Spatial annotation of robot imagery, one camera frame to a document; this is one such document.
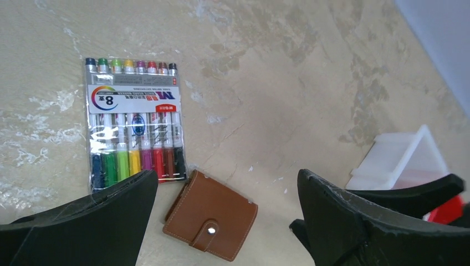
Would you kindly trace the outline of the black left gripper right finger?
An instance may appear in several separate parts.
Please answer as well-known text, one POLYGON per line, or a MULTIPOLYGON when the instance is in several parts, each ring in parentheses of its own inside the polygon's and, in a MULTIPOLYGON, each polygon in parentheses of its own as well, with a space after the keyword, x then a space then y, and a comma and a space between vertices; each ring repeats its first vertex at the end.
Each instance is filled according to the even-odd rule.
POLYGON ((397 190, 346 190, 302 169, 303 218, 289 228, 316 265, 468 265, 469 207, 448 225, 423 220, 465 188, 454 174, 397 190))

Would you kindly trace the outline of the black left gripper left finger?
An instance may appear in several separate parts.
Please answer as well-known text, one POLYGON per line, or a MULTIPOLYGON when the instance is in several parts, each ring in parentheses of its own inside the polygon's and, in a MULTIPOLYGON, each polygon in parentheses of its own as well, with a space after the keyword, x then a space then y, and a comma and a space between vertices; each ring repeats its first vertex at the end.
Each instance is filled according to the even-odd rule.
POLYGON ((1 225, 2 265, 135 265, 154 205, 153 170, 1 225))

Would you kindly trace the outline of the white plastic bin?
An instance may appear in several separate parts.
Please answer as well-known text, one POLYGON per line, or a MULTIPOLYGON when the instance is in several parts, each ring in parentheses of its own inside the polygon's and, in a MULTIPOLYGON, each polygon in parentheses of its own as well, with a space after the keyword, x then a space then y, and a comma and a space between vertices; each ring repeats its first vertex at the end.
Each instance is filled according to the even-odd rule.
POLYGON ((417 132, 377 135, 347 190, 396 190, 423 185, 449 174, 427 125, 417 132))

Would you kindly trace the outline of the red plastic bin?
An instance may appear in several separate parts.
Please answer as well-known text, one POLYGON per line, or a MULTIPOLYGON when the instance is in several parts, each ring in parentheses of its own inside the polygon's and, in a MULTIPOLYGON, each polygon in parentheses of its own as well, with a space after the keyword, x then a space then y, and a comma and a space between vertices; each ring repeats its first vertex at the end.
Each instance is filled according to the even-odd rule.
POLYGON ((427 222, 450 224, 463 216, 464 205, 464 201, 460 195, 454 196, 443 205, 424 215, 422 219, 427 222))

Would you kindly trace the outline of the brown leather card holder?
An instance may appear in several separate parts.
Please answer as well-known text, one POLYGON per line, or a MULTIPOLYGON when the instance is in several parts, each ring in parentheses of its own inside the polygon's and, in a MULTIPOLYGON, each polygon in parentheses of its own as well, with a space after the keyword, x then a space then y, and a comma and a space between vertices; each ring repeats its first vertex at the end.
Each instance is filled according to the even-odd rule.
POLYGON ((192 248, 232 262, 257 213, 257 204, 194 170, 169 209, 162 231, 192 248))

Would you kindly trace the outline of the pack of coloured markers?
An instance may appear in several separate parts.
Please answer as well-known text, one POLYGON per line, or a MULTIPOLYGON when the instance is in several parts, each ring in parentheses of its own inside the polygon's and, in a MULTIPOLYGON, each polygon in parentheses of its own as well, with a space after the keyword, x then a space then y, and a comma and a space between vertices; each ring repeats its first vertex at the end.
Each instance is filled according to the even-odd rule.
POLYGON ((187 180, 175 63, 86 58, 84 78, 91 192, 142 170, 159 183, 187 180))

